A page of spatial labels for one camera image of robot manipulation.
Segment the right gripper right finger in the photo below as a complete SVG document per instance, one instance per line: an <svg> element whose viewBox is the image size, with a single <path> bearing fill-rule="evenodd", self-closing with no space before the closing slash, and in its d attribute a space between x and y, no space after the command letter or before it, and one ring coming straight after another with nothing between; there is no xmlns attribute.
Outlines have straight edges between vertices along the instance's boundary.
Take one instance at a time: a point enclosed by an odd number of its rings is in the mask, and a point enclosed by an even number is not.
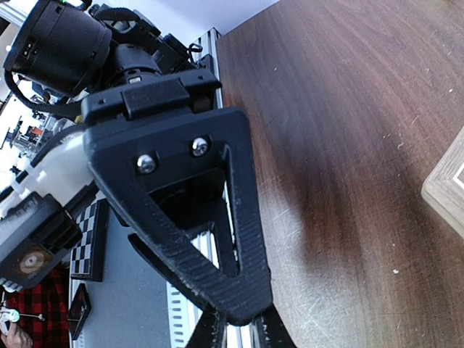
<svg viewBox="0 0 464 348"><path fill-rule="evenodd" d="M253 347L296 347L274 304L253 319Z"/></svg>

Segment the wooden chess board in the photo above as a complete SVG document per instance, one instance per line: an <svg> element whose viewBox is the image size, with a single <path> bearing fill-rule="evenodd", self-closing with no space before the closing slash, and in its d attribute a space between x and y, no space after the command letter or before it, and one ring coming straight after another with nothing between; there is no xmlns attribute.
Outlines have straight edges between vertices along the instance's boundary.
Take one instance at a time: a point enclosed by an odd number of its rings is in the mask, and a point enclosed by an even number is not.
<svg viewBox="0 0 464 348"><path fill-rule="evenodd" d="M421 196L463 237L463 129L424 181Z"/></svg>

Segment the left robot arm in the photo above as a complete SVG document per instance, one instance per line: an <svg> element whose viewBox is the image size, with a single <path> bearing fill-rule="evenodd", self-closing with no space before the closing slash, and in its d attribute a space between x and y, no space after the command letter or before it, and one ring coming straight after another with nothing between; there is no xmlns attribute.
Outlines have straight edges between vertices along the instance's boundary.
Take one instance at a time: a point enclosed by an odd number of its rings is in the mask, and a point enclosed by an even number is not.
<svg viewBox="0 0 464 348"><path fill-rule="evenodd" d="M215 107L220 81L189 50L124 8L85 13L39 1L4 63L70 99L35 111L83 117L76 150L45 146L62 172L30 193L34 233L69 217L95 186L134 233L134 249L194 304L233 325L273 303L247 115Z"/></svg>

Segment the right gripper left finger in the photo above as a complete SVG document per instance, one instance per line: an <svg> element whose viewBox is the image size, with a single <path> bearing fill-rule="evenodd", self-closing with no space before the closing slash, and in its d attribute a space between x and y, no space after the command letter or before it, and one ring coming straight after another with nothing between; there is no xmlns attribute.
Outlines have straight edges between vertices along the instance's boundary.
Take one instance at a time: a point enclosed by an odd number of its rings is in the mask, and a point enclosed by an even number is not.
<svg viewBox="0 0 464 348"><path fill-rule="evenodd" d="M226 344L226 316L214 307L206 306L186 348L224 348Z"/></svg>

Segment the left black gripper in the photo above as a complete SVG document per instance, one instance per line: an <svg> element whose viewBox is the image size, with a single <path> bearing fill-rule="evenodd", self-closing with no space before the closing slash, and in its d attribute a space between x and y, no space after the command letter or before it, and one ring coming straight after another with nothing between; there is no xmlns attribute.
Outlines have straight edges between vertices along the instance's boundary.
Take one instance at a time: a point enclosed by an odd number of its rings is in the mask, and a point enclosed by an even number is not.
<svg viewBox="0 0 464 348"><path fill-rule="evenodd" d="M198 69L91 94L81 104L93 125L84 149L138 253L193 303L244 325L272 303L248 117L236 107L155 115L197 99L211 107L220 87ZM128 120L96 125L118 115ZM218 267L192 244L203 231L215 238Z"/></svg>

